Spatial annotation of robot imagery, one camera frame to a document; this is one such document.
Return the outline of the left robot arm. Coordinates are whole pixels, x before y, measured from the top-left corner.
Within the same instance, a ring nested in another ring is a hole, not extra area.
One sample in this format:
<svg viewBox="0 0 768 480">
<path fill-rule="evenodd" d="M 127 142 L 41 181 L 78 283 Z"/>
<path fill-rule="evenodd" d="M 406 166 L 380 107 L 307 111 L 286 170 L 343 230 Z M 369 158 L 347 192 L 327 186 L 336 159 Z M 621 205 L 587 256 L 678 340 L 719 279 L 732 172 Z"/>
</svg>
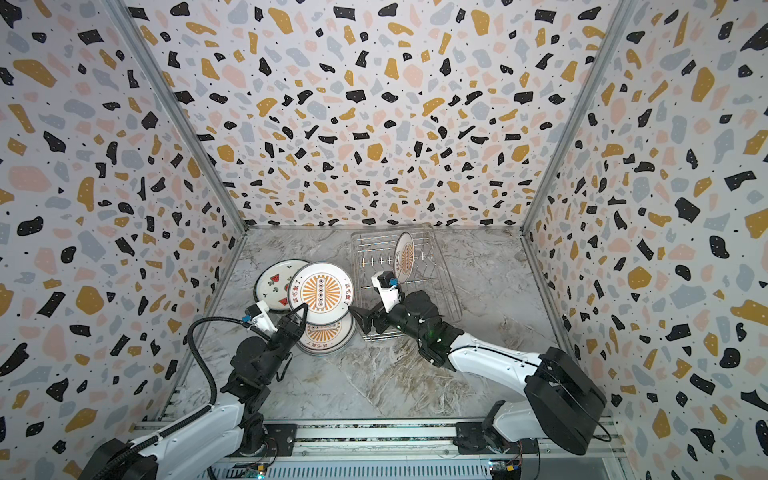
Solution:
<svg viewBox="0 0 768 480">
<path fill-rule="evenodd" d="M 151 434 L 131 441 L 112 439 L 99 446 L 84 467 L 82 479 L 191 479 L 231 456 L 253 457 L 259 475 L 291 448 L 270 435 L 261 407 L 270 385 L 281 381 L 292 349 L 305 333 L 309 306 L 300 304 L 267 333 L 259 320 L 270 317 L 253 305 L 241 319 L 211 316 L 194 321 L 188 347 L 209 389 L 206 404 Z M 226 384 L 218 387 L 195 343 L 195 330 L 206 323 L 235 324 L 251 331 L 238 346 Z"/>
</svg>

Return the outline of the watermelon pattern plate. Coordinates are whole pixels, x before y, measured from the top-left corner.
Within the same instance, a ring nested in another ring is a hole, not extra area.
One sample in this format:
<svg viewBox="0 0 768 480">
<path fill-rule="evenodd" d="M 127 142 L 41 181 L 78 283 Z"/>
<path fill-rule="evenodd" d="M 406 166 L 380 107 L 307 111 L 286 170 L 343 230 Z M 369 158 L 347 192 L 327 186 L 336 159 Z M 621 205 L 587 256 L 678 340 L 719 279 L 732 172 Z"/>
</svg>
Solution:
<svg viewBox="0 0 768 480">
<path fill-rule="evenodd" d="M 254 301 L 256 303 L 264 302 L 270 311 L 289 311 L 288 291 L 290 283 L 295 273 L 307 265 L 306 260 L 287 259 L 269 266 L 254 284 Z"/>
</svg>

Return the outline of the white plate red rim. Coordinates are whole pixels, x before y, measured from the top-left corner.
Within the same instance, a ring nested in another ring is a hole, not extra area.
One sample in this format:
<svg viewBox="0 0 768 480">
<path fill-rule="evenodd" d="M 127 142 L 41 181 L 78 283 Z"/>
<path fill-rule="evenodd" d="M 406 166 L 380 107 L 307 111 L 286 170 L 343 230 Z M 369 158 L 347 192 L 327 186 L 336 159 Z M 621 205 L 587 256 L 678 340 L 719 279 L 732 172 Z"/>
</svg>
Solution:
<svg viewBox="0 0 768 480">
<path fill-rule="evenodd" d="M 350 275 L 328 262 L 310 263 L 298 270 L 288 286 L 288 304 L 308 306 L 307 323 L 325 326 L 347 315 L 354 300 Z"/>
</svg>

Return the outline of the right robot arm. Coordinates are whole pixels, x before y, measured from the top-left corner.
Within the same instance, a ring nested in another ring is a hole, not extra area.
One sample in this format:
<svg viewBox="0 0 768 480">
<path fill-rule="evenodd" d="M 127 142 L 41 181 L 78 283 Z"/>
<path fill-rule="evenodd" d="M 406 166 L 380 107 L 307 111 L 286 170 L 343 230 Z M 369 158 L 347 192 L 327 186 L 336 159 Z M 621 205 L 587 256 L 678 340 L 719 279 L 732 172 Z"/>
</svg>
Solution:
<svg viewBox="0 0 768 480">
<path fill-rule="evenodd" d="M 430 365 L 472 374 L 505 386 L 523 401 L 497 401 L 486 414 L 477 442 L 457 440 L 463 448 L 508 451 L 524 439 L 547 438 L 562 450 L 583 456 L 599 436 L 605 395 L 563 350 L 544 353 L 511 350 L 480 340 L 448 323 L 424 291 L 384 292 L 372 309 L 350 310 L 364 333 L 394 329 L 413 339 Z"/>
</svg>

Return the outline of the orange sunburst plate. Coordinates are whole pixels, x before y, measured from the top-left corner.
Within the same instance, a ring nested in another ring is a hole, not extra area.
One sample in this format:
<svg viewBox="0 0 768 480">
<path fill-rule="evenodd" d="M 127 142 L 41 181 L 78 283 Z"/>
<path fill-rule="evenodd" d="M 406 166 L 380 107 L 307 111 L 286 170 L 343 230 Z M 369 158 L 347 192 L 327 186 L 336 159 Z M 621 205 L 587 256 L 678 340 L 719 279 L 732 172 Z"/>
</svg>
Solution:
<svg viewBox="0 0 768 480">
<path fill-rule="evenodd" d="M 309 355 L 326 355 L 344 348 L 353 338 L 356 323 L 351 314 L 328 325 L 307 324 L 298 348 Z"/>
</svg>

